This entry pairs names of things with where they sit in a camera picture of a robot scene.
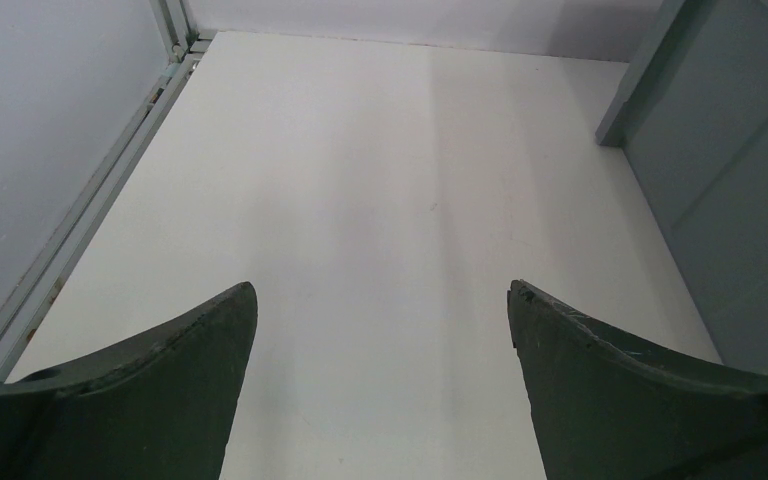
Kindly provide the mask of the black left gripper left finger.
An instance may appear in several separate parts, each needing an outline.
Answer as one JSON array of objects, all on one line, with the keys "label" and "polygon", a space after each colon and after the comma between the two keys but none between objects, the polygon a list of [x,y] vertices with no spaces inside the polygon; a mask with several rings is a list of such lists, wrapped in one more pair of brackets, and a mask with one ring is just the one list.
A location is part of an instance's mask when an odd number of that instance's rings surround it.
[{"label": "black left gripper left finger", "polygon": [[216,479],[258,319],[252,284],[0,383],[0,479]]}]

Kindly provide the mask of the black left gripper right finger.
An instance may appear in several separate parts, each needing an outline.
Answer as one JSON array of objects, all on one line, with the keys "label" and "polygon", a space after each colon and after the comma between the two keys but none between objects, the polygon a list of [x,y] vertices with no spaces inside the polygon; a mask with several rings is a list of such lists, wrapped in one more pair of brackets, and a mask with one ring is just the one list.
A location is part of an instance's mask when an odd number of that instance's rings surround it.
[{"label": "black left gripper right finger", "polygon": [[522,281],[507,315],[550,479],[768,479],[768,375],[665,348]]}]

